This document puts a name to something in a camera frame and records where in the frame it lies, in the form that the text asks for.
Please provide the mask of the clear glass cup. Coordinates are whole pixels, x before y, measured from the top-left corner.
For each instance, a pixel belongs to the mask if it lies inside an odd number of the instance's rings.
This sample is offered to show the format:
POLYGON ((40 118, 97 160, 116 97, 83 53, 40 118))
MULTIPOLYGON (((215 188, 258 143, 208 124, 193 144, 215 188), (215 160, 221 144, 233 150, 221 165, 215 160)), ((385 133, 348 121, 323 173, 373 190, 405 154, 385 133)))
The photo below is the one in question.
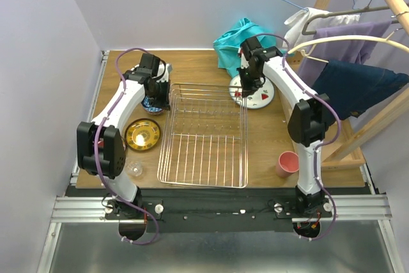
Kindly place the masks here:
POLYGON ((128 176, 138 177, 143 173, 143 166, 139 161, 127 160, 125 162, 124 170, 128 176))

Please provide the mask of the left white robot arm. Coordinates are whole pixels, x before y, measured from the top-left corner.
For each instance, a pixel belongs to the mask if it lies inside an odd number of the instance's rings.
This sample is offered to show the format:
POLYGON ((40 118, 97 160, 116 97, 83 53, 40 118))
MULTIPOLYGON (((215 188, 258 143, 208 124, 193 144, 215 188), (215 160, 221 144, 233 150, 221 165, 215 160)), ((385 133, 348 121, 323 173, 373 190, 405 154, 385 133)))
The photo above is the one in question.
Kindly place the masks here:
POLYGON ((138 65, 120 75, 120 84, 104 109, 91 121, 77 126, 77 164, 100 178, 104 187, 120 202, 120 212, 129 219, 142 209, 138 186, 123 170, 125 146, 123 127, 133 110, 148 98, 160 109, 169 107, 172 66, 151 53, 143 53, 138 65))

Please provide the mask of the pink plastic cup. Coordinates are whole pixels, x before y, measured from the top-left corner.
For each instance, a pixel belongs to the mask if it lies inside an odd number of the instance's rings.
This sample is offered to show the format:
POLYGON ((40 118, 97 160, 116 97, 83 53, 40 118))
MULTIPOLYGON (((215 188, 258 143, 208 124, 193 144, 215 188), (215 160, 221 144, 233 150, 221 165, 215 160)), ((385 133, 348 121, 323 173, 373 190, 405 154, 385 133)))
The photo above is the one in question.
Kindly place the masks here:
POLYGON ((287 178, 298 172, 298 155, 291 151, 283 152, 277 160, 275 170, 277 175, 281 178, 287 178))

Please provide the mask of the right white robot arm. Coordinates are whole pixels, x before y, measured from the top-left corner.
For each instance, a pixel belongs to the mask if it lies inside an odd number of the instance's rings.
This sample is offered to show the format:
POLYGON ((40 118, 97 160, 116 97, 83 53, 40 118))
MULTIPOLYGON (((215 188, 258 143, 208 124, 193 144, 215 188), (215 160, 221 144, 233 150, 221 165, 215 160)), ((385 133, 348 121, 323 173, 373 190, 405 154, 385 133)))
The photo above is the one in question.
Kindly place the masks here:
POLYGON ((295 188, 294 209, 307 217, 325 202, 321 179, 321 147, 332 121, 329 98, 317 95, 288 66, 283 54, 275 47, 264 48, 257 37, 240 44, 241 64, 238 70, 242 100, 255 94, 266 79, 272 81, 286 97, 292 112, 288 120, 288 134, 297 144, 298 182, 295 188))

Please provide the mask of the blue patterned bowl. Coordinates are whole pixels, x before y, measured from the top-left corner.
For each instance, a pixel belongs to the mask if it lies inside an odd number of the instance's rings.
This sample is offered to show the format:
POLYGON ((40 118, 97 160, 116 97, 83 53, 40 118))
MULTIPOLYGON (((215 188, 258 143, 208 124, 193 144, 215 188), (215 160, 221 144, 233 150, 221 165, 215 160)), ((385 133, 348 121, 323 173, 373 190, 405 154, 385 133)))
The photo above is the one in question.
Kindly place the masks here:
POLYGON ((144 100, 141 102, 142 108, 150 115, 158 116, 164 112, 162 108, 153 107, 150 104, 149 98, 145 97, 144 100))

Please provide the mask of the wire dish rack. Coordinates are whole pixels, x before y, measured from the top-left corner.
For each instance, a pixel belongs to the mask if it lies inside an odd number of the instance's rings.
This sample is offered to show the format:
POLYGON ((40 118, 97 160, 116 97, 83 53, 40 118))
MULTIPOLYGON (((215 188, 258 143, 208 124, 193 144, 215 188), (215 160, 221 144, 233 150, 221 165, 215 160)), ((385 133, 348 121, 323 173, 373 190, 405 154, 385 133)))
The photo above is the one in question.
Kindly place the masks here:
POLYGON ((184 186, 246 187, 249 130, 241 87, 175 83, 169 99, 158 180, 184 186))

